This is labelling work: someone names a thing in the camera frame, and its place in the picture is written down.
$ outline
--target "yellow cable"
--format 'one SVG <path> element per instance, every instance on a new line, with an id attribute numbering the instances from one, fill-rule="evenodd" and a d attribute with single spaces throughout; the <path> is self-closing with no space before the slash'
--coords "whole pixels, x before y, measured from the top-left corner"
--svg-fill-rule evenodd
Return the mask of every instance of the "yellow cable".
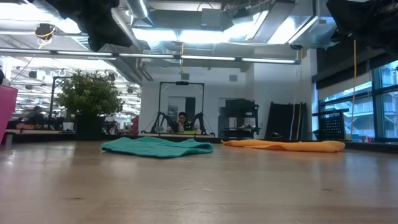
<path id="1" fill-rule="evenodd" d="M 52 31 L 51 31 L 51 32 L 49 32 L 48 34 L 44 34 L 44 35 L 37 35 L 37 34 L 36 34 L 36 37 L 47 37 L 47 36 L 49 36 L 49 35 L 53 34 L 54 32 L 55 32 L 55 28 L 54 28 L 54 29 L 52 29 Z"/>
<path id="2" fill-rule="evenodd" d="M 301 54 L 300 61 L 303 62 L 303 49 L 301 49 L 300 54 Z M 300 90 L 302 89 L 302 78 L 303 78 L 303 64 L 300 63 Z M 301 122 L 300 117 L 301 117 L 301 101 L 300 101 L 300 109 L 298 110 L 298 125 L 297 125 L 296 139 L 299 138 L 299 130 L 300 130 L 300 122 Z"/>
<path id="3" fill-rule="evenodd" d="M 356 40 L 354 40 L 354 90 L 353 90 L 353 106 L 351 109 L 351 140 L 353 139 L 353 130 L 354 130 L 355 87 L 356 87 Z"/>

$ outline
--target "orange cloth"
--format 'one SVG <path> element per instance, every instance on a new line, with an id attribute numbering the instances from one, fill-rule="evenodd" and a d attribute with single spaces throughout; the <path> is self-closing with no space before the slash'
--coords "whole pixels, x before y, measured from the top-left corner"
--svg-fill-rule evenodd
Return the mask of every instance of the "orange cloth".
<path id="1" fill-rule="evenodd" d="M 274 142 L 257 139 L 222 141 L 225 146 L 250 147 L 295 152 L 340 152 L 346 144 L 338 141 L 323 142 Z"/>

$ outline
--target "teal cloth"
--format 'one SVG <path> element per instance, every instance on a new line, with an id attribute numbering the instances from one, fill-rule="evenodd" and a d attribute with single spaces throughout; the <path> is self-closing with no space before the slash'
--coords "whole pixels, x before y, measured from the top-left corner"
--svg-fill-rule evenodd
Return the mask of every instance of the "teal cloth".
<path id="1" fill-rule="evenodd" d="M 164 159 L 213 152 L 213 146 L 208 142 L 196 142 L 193 139 L 171 142 L 147 136 L 139 139 L 119 138 L 102 144 L 101 149 L 109 152 Z"/>

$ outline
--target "black panel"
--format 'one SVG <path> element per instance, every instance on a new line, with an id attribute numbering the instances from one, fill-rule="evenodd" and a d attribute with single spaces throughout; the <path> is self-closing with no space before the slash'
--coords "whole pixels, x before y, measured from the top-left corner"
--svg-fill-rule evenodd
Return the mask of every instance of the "black panel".
<path id="1" fill-rule="evenodd" d="M 192 121 L 195 117 L 195 106 L 196 106 L 195 97 L 185 98 L 185 112 L 187 114 L 187 118 L 189 121 Z"/>

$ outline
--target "desk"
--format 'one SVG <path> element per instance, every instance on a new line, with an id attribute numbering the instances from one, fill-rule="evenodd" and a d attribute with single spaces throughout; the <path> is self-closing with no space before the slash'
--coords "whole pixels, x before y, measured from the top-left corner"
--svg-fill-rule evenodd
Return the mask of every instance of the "desk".
<path id="1" fill-rule="evenodd" d="M 398 156 L 214 144 L 177 159 L 102 153 L 102 142 L 0 151 L 1 223 L 396 223 Z"/>

